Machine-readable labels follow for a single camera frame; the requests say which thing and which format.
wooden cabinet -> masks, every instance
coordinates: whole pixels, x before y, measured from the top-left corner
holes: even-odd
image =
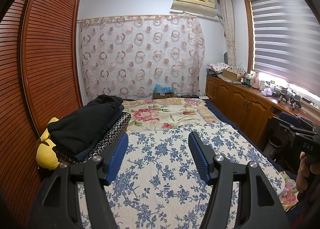
[[[249,94],[236,88],[230,89],[226,117],[241,127],[249,104]]]
[[[15,0],[0,22],[0,224],[5,207],[20,225],[8,228],[27,227],[44,178],[35,159],[37,139],[52,117],[61,119],[82,105],[78,5],[79,0]]]
[[[214,79],[207,79],[205,91],[211,103],[216,105],[218,99],[218,81]]]
[[[226,82],[218,82],[215,105],[224,115],[227,114],[229,108],[230,90],[231,87]]]
[[[256,145],[260,141],[270,112],[270,104],[252,95],[249,96],[249,103],[240,129]]]
[[[212,97],[211,102],[257,145],[272,105],[247,90],[215,77],[207,77],[206,93]]]
[[[213,101],[214,91],[216,89],[216,85],[213,80],[207,79],[207,83],[205,86],[205,92],[207,96],[209,97],[209,100]]]

hand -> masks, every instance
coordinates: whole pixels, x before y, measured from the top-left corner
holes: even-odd
[[[307,182],[307,177],[310,175],[310,171],[313,174],[320,174],[320,162],[312,164],[309,167],[306,164],[306,154],[305,152],[301,152],[300,154],[300,167],[298,170],[298,176],[296,179],[296,187],[297,190],[302,193],[304,190],[307,190],[308,188],[308,182]]]

pink circle pattern curtain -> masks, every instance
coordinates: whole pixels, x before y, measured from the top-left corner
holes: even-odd
[[[199,94],[205,44],[193,16],[119,16],[81,22],[81,67],[89,99],[143,99],[156,83]]]

roller blind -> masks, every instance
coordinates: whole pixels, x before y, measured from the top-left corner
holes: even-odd
[[[304,0],[249,0],[253,70],[320,96],[320,25]]]

wooden wardrobe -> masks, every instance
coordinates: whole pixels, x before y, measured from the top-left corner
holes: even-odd
[[[42,181],[37,139],[52,117],[82,106],[78,5],[79,0],[15,0],[0,23],[0,201],[21,227],[28,224]]]

